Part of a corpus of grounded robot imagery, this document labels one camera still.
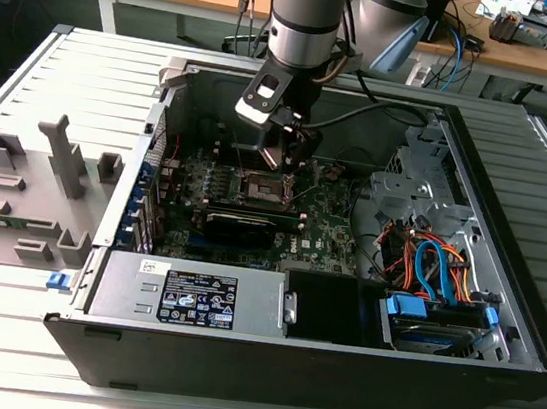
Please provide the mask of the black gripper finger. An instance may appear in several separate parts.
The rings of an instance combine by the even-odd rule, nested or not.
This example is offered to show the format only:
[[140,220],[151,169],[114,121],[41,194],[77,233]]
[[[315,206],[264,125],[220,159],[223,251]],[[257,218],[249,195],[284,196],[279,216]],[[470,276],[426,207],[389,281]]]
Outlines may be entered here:
[[317,130],[296,129],[292,133],[289,162],[291,167],[298,167],[302,162],[310,160],[321,145],[323,134]]
[[281,152],[287,150],[289,138],[291,137],[291,128],[271,126],[263,136],[263,141],[260,144],[260,149],[280,149]]

